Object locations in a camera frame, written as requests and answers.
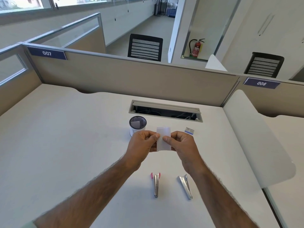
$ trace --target sleeve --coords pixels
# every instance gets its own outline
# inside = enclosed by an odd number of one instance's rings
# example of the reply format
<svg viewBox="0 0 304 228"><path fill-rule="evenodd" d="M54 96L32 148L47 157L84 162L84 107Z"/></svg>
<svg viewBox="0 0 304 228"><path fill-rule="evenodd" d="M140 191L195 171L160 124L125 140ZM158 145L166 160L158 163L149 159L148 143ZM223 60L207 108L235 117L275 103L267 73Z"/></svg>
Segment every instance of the sleeve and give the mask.
<svg viewBox="0 0 304 228"><path fill-rule="evenodd" d="M37 228L33 222L29 222L27 224L25 224L24 226L22 226L21 228Z"/></svg>

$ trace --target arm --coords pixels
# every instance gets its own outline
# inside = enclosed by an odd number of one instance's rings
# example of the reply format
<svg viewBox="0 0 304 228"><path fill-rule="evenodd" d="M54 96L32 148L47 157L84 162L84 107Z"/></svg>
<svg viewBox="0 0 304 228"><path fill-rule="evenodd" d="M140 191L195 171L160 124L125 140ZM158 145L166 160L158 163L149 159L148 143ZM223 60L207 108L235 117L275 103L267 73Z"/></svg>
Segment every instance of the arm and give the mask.
<svg viewBox="0 0 304 228"><path fill-rule="evenodd" d="M149 152L156 151L159 134L133 134L125 155L84 188L34 221L37 228L89 228L97 216L136 171Z"/></svg>
<svg viewBox="0 0 304 228"><path fill-rule="evenodd" d="M191 135L175 131L163 140L177 152L185 171L193 178L216 228L258 228L206 166Z"/></svg>

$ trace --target hand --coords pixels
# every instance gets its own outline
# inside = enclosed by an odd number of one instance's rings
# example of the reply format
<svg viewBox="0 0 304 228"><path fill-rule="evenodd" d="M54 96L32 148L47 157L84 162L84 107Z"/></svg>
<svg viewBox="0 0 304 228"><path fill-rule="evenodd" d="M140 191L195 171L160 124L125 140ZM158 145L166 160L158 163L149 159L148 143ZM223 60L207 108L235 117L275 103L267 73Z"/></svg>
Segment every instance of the hand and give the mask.
<svg viewBox="0 0 304 228"><path fill-rule="evenodd" d="M134 133L129 141L127 152L123 156L127 165L134 168L135 171L138 170L142 161L148 156L148 153L156 151L156 141L159 137L159 133L149 130Z"/></svg>
<svg viewBox="0 0 304 228"><path fill-rule="evenodd" d="M187 133L175 131L171 137L164 136L163 140L176 151L185 171L192 175L198 168L205 167L205 163L197 149L194 138Z"/></svg>

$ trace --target forearm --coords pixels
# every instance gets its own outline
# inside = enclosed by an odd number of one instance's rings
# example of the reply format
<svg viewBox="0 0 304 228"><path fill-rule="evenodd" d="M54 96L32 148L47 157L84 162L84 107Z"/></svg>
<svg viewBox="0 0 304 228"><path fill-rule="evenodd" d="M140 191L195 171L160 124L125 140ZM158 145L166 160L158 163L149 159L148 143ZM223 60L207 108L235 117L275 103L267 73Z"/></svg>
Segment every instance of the forearm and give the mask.
<svg viewBox="0 0 304 228"><path fill-rule="evenodd" d="M258 227L204 163L197 165L191 176L216 228Z"/></svg>
<svg viewBox="0 0 304 228"><path fill-rule="evenodd" d="M119 160L34 224L37 228L89 228L133 171Z"/></svg>

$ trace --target mesh chair back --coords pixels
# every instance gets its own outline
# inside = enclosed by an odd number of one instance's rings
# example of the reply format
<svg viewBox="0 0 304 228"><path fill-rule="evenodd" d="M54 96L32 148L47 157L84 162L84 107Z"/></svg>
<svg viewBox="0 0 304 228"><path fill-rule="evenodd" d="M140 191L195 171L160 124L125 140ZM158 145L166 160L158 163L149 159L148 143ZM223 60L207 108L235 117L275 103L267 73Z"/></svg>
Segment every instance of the mesh chair back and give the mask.
<svg viewBox="0 0 304 228"><path fill-rule="evenodd" d="M245 74L276 77L284 62L284 57L268 53L253 52Z"/></svg>
<svg viewBox="0 0 304 228"><path fill-rule="evenodd" d="M130 34L128 57L161 61L163 39L140 34Z"/></svg>

